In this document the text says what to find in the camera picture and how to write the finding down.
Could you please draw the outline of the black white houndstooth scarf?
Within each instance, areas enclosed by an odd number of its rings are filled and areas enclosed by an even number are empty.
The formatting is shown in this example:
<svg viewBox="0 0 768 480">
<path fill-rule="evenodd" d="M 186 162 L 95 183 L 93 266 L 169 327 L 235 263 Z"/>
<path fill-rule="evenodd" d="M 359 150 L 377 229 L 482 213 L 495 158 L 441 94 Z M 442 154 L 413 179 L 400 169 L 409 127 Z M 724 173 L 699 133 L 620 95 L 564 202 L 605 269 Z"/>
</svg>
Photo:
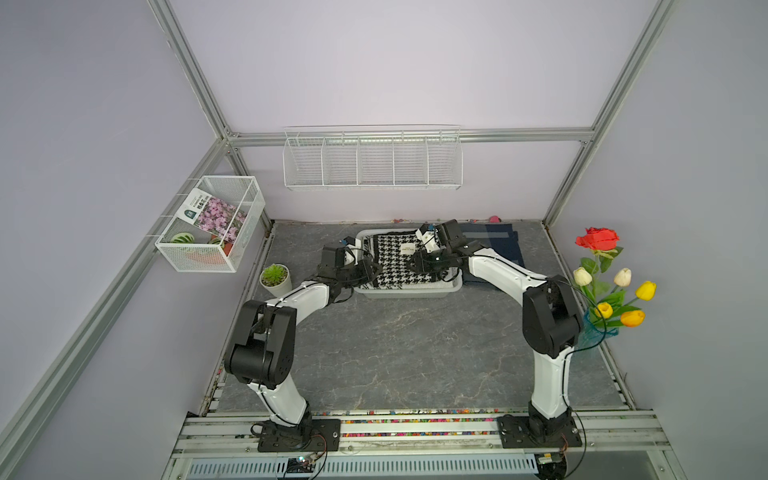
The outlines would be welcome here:
<svg viewBox="0 0 768 480">
<path fill-rule="evenodd" d="M 426 285 L 437 281 L 435 274 L 418 274 L 408 267 L 408 259 L 415 250 L 412 249 L 409 253 L 402 254 L 401 247 L 404 244 L 411 244 L 416 247 L 420 246 L 421 242 L 417 239 L 416 234 L 410 231 L 385 232 L 374 234 L 369 238 L 374 260 L 381 267 L 381 272 L 372 282 L 374 288 L 403 289 L 412 285 Z"/>
</svg>

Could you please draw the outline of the navy striped scarf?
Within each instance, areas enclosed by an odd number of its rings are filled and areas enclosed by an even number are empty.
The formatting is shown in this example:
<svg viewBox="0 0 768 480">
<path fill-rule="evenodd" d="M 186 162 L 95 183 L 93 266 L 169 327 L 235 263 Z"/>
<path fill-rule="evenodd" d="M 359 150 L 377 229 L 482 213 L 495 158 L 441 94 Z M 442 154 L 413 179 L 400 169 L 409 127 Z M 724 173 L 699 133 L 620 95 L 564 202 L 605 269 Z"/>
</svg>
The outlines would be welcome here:
<svg viewBox="0 0 768 480">
<path fill-rule="evenodd" d="M 525 266 L 519 235 L 511 223 L 461 223 L 460 228 L 468 240 L 476 240 L 520 267 Z"/>
</svg>

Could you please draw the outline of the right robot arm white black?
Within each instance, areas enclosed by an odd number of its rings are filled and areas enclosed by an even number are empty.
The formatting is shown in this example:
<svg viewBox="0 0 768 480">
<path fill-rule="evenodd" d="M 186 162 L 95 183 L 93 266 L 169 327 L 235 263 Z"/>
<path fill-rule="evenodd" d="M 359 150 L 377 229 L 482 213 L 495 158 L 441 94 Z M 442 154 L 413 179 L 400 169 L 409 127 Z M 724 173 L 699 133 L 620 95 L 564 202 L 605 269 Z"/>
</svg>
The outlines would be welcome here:
<svg viewBox="0 0 768 480">
<path fill-rule="evenodd" d="M 560 421 L 570 415 L 568 375 L 583 319 L 570 283 L 561 275 L 534 273 L 477 241 L 455 220 L 416 230 L 408 267 L 419 274 L 457 268 L 485 280 L 522 307 L 522 332 L 534 355 L 529 417 Z"/>
</svg>

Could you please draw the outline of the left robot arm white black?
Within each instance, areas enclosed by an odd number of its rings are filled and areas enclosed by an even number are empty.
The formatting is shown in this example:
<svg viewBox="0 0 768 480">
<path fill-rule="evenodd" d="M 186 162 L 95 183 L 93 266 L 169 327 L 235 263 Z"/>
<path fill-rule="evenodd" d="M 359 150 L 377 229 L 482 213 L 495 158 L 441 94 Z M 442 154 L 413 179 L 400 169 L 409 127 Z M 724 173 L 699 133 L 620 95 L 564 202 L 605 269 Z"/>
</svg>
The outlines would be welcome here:
<svg viewBox="0 0 768 480">
<path fill-rule="evenodd" d="M 308 402 L 291 377 L 299 324 L 336 303 L 342 291 L 373 282 L 381 271 L 360 247 L 326 246 L 309 279 L 265 302 L 241 306 L 224 352 L 225 371 L 255 392 L 272 425 L 299 430 L 311 422 Z"/>
</svg>

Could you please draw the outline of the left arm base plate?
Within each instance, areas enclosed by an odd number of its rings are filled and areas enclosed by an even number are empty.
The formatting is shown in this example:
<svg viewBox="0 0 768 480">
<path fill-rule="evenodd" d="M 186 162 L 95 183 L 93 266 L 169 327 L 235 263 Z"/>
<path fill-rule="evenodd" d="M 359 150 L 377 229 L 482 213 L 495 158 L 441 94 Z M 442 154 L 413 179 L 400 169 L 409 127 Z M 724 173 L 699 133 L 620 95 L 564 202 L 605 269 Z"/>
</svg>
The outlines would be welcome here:
<svg viewBox="0 0 768 480">
<path fill-rule="evenodd" d="M 258 437 L 260 453 L 335 452 L 341 440 L 341 421 L 310 418 L 294 427 L 266 421 Z"/>
</svg>

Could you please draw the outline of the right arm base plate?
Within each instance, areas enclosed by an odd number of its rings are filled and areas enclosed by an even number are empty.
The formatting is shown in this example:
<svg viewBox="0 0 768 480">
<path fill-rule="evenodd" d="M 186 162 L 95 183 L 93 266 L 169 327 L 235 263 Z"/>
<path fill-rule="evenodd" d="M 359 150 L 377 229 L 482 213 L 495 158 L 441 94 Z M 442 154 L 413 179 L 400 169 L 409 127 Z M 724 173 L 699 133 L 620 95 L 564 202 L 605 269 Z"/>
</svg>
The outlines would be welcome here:
<svg viewBox="0 0 768 480">
<path fill-rule="evenodd" d="M 571 410 L 547 419 L 539 414 L 503 415 L 496 419 L 504 449 L 582 447 L 583 439 Z"/>
</svg>

